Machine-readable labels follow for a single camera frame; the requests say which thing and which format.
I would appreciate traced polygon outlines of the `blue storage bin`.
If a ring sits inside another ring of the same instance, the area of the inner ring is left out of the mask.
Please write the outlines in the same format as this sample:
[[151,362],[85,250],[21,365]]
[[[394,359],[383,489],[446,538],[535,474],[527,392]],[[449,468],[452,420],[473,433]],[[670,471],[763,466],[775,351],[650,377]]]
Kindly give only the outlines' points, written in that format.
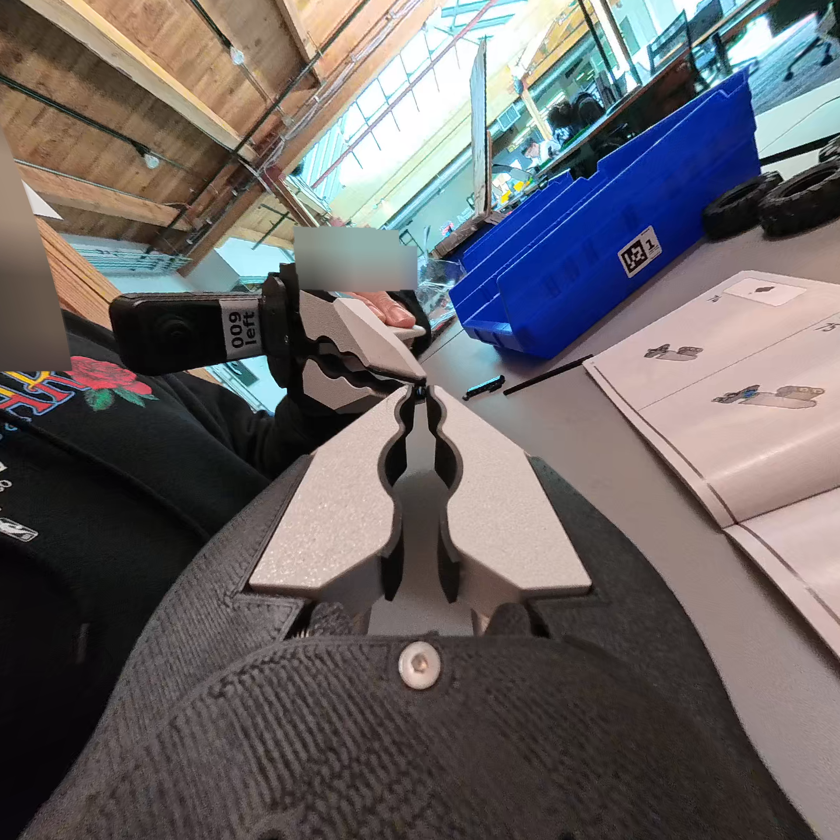
[[585,179],[573,180],[571,173],[564,172],[531,194],[467,249],[463,257],[466,276],[449,292],[449,298],[471,338],[506,350],[520,350],[499,296],[498,278],[589,189]]

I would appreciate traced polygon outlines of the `person's left forearm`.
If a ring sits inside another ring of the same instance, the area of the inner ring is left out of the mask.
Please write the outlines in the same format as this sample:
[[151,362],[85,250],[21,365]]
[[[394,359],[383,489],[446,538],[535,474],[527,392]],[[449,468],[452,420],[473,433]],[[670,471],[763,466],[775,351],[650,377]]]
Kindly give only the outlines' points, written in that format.
[[227,388],[185,372],[152,376],[150,383],[166,386],[211,435],[268,479],[367,413],[338,413],[294,390],[273,413],[257,412]]

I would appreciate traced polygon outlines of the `person's black printed hoodie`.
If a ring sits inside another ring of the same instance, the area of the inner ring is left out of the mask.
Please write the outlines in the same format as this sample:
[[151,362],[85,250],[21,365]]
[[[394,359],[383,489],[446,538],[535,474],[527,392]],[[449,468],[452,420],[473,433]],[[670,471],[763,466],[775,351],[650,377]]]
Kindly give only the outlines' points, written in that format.
[[2,372],[2,838],[75,762],[176,579],[273,480],[110,331],[62,317],[70,368]]

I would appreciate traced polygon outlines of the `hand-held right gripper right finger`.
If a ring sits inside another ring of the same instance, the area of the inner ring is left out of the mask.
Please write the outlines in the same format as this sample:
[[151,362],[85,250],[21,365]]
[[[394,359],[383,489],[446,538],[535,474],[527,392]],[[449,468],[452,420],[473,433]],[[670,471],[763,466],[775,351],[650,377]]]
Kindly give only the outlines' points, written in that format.
[[529,454],[438,385],[426,407],[447,489],[437,537],[447,601],[490,618],[508,603],[589,594],[592,578]]

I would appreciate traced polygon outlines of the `tan divider board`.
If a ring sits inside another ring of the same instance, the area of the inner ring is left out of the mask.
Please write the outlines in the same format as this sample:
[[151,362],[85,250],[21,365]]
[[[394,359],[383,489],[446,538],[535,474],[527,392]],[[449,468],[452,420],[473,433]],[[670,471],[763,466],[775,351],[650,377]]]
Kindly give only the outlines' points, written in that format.
[[487,131],[487,39],[479,41],[469,76],[470,159],[474,217],[484,219],[491,210],[490,136]]

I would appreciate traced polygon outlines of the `grey desk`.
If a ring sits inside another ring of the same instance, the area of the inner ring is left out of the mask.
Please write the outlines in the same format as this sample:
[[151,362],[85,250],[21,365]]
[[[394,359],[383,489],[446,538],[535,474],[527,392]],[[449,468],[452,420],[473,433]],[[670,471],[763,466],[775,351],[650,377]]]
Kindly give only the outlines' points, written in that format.
[[[451,393],[519,382],[597,354],[742,270],[838,282],[838,221],[792,238],[759,229],[700,242],[550,361],[498,352],[451,326],[425,354]],[[753,745],[821,838],[838,838],[838,661],[580,369],[475,411],[548,462],[647,556],[692,619]]]

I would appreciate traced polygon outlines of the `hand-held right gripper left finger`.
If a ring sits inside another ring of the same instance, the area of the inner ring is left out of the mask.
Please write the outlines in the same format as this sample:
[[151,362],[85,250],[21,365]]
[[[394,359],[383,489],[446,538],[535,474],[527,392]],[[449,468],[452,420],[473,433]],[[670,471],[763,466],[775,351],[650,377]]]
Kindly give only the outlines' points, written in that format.
[[405,385],[316,450],[249,588],[341,604],[351,615],[393,600],[403,579],[403,510],[415,394]]

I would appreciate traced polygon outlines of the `person's left hand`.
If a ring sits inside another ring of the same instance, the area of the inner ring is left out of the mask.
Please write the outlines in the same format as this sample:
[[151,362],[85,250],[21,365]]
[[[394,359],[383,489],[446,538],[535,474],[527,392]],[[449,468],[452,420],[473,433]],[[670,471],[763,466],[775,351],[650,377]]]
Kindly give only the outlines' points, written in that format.
[[362,300],[383,323],[394,329],[420,327],[428,331],[429,322],[413,290],[390,290],[375,292],[342,292],[345,298]]

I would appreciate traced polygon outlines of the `open instruction booklet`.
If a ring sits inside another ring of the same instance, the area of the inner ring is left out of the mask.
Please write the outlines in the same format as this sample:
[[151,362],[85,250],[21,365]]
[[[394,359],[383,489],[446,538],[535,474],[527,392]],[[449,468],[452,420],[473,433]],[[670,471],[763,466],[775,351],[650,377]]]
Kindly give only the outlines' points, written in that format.
[[584,362],[839,656],[839,286],[745,270]]

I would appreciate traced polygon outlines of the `clear plastic bag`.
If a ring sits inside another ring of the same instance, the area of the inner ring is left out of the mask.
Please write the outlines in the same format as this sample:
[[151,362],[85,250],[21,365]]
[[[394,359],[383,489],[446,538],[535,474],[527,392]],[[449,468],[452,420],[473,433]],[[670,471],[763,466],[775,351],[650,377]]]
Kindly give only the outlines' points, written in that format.
[[466,269],[458,259],[418,257],[416,297],[433,329],[455,317],[450,293],[465,276]]

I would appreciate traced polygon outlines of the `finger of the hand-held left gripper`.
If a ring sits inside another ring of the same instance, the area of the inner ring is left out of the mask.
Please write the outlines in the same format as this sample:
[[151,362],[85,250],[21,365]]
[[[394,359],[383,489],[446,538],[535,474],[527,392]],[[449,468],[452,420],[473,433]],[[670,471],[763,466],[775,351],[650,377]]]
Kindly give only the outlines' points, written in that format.
[[329,371],[308,360],[302,368],[303,393],[339,415],[360,415],[397,390],[397,381],[383,380],[368,371]]
[[327,300],[310,291],[299,295],[303,332],[319,350],[353,357],[367,371],[401,382],[420,383],[426,373],[403,341],[358,298]]

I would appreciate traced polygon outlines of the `blue bin with tag label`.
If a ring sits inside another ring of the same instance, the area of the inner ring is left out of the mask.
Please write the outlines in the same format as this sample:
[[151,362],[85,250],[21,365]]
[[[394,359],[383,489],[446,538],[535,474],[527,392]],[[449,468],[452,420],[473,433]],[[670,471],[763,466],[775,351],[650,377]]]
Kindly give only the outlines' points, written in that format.
[[703,235],[703,210],[760,173],[749,70],[638,135],[632,161],[497,281],[510,348],[550,359]]

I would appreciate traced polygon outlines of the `black toy axle rod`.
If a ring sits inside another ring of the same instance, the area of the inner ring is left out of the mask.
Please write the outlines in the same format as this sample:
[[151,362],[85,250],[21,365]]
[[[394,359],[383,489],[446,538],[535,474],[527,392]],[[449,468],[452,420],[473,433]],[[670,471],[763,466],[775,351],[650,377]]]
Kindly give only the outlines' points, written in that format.
[[579,359],[573,360],[572,362],[568,362],[567,364],[562,364],[551,371],[546,371],[544,373],[538,374],[533,376],[531,379],[526,381],[521,381],[515,385],[512,385],[502,391],[504,396],[510,396],[512,394],[516,394],[521,392],[529,387],[537,385],[541,382],[546,382],[549,379],[554,378],[555,376],[561,375],[565,372],[572,371],[576,368],[579,368],[583,365],[584,362],[593,358],[593,354],[587,354],[585,356],[580,357]]

